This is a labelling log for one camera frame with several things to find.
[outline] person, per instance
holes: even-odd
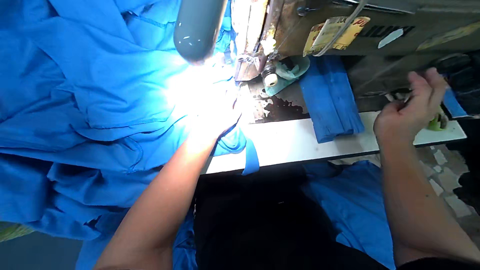
[[[413,146],[416,134],[437,112],[446,82],[435,68],[424,77],[410,72],[408,79],[413,89],[408,101],[386,105],[374,124],[395,265],[402,270],[480,269],[480,251],[435,194]],[[207,118],[203,123],[208,126],[191,132],[128,211],[95,269],[172,268],[173,241],[191,206],[200,172],[218,136],[240,116],[232,103],[225,107],[228,113],[217,114],[221,119]],[[202,227],[210,229],[194,227],[198,268],[386,269],[326,236],[328,226],[319,218],[318,205],[296,192],[285,198],[285,203],[276,203],[279,210],[255,200],[234,209],[220,206],[226,208],[222,219],[204,217],[208,225]]]

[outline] forearm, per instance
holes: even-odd
[[[412,144],[383,144],[385,209],[395,246],[478,261],[480,253],[423,175]]]
[[[156,264],[148,262],[150,258],[167,264],[171,261],[176,232],[215,142],[216,137],[195,132],[185,140],[128,211],[97,267],[112,263],[122,266],[141,263],[149,267]]]

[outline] white table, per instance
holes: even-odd
[[[379,151],[373,122],[379,111],[362,112],[360,118],[365,132],[339,136],[335,140],[319,144],[311,119],[243,125],[245,135],[252,139],[257,149],[260,166],[302,160],[336,160],[363,156]],[[443,144],[465,139],[467,136],[457,121],[450,121],[444,131],[421,130],[415,138],[416,146]],[[245,167],[245,151],[213,157],[204,173],[227,172]]]

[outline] yellow label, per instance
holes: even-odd
[[[430,47],[448,42],[450,40],[468,36],[479,28],[480,28],[480,22],[476,22],[476,23],[469,24],[467,26],[459,27],[452,31],[448,31],[444,34],[436,35],[434,37],[431,37],[425,40],[422,44],[420,44],[420,46],[418,46],[417,50],[430,48]]]
[[[345,24],[347,18],[346,16],[332,17],[324,23],[312,27],[303,48],[303,56],[323,49]],[[336,40],[332,48],[346,49],[369,21],[369,17],[355,18],[342,36]]]

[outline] tiled floor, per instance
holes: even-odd
[[[462,156],[457,151],[448,150],[445,145],[418,148],[417,154],[424,173],[437,195],[444,200],[446,207],[456,217],[460,226],[480,247],[480,216],[473,207],[466,205],[453,193],[455,188],[460,187],[459,177],[468,172]],[[369,160],[373,164],[381,166],[378,154],[331,162],[352,164],[359,160]]]

